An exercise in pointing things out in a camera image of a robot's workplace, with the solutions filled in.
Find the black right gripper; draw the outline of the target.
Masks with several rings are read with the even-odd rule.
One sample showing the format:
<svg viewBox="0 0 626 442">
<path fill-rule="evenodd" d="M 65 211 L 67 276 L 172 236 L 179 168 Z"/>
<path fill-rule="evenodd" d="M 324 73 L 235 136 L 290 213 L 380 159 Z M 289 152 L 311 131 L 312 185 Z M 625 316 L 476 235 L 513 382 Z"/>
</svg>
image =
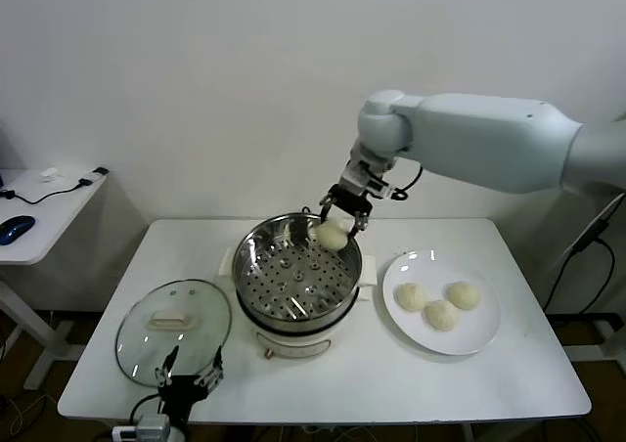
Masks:
<svg viewBox="0 0 626 442">
<path fill-rule="evenodd" d="M 327 194 L 320 200 L 320 219 L 324 223 L 330 210 L 336 207 L 354 219 L 353 226 L 347 237 L 354 239 L 359 233 L 365 231 L 369 224 L 369 215 L 373 209 L 372 204 L 365 196 L 357 196 L 339 184 L 334 184 Z"/>
</svg>

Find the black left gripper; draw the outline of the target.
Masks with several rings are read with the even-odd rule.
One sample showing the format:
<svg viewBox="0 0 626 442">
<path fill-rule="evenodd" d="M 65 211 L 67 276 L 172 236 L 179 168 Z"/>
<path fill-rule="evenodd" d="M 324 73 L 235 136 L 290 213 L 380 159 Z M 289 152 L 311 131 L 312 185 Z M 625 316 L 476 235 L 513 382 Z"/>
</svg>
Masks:
<svg viewBox="0 0 626 442">
<path fill-rule="evenodd" d="M 222 346 L 219 346 L 210 369 L 201 376 L 173 376 L 171 371 L 177 359 L 179 346 L 175 345 L 165 356 L 160 367 L 155 368 L 156 386 L 162 401 L 161 412 L 168 416 L 176 428 L 186 428 L 194 405 L 208 396 L 223 379 Z"/>
</svg>

